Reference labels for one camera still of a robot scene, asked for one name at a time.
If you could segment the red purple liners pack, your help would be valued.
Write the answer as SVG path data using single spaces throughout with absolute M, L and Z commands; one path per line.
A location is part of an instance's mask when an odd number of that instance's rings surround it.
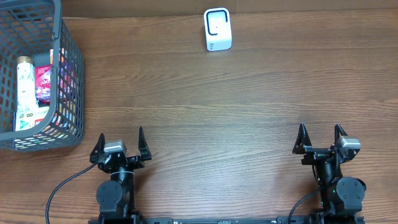
M 35 96 L 46 104 L 50 103 L 52 66 L 35 67 Z

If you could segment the white conditioner tube gold cap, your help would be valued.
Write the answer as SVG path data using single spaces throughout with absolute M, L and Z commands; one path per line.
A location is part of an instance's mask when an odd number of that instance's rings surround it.
M 17 112 L 34 111 L 38 107 L 33 59 L 20 56 L 17 58 Z

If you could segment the cream snack bag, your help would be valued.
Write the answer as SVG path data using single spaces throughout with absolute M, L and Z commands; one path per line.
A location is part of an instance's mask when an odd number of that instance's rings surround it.
M 35 110 L 18 111 L 14 122 L 14 131 L 23 131 L 38 125 L 47 115 L 48 106 L 39 107 Z

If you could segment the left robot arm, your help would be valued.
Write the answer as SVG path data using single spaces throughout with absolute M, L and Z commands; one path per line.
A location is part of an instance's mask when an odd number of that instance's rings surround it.
M 123 140 L 106 141 L 104 134 L 100 134 L 90 154 L 90 162 L 109 174 L 110 179 L 100 184 L 96 191 L 99 215 L 97 220 L 88 221 L 89 224 L 147 222 L 136 210 L 134 181 L 134 171 L 152 159 L 143 128 L 139 128 L 138 150 L 138 155 L 128 157 Z

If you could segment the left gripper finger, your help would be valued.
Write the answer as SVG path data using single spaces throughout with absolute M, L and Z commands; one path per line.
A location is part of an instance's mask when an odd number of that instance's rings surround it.
M 90 153 L 90 162 L 91 163 L 97 163 L 100 155 L 102 155 L 102 153 L 104 153 L 104 145 L 105 145 L 105 136 L 103 133 L 100 134 L 98 141 L 95 145 L 95 147 L 93 148 L 92 152 Z
M 149 161 L 152 159 L 152 153 L 150 152 L 149 146 L 146 142 L 142 126 L 139 128 L 138 150 L 142 161 Z

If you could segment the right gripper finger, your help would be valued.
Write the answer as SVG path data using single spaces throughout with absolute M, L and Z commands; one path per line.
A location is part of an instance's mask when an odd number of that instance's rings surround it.
M 296 142 L 292 149 L 293 154 L 306 154 L 312 149 L 312 143 L 304 123 L 301 123 L 298 130 Z
M 334 144 L 335 146 L 343 146 L 346 143 L 347 133 L 340 124 L 335 125 Z

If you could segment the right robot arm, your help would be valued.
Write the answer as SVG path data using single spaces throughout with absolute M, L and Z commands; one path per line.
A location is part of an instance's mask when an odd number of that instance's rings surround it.
M 309 215 L 309 223 L 359 223 L 356 214 L 362 210 L 366 184 L 361 179 L 345 177 L 341 165 L 352 161 L 360 149 L 359 139 L 348 135 L 340 124 L 335 125 L 334 142 L 329 148 L 315 148 L 305 124 L 301 123 L 292 153 L 303 155 L 301 163 L 312 167 L 318 190 L 294 205 L 288 221 L 298 205 L 320 194 L 322 207 Z

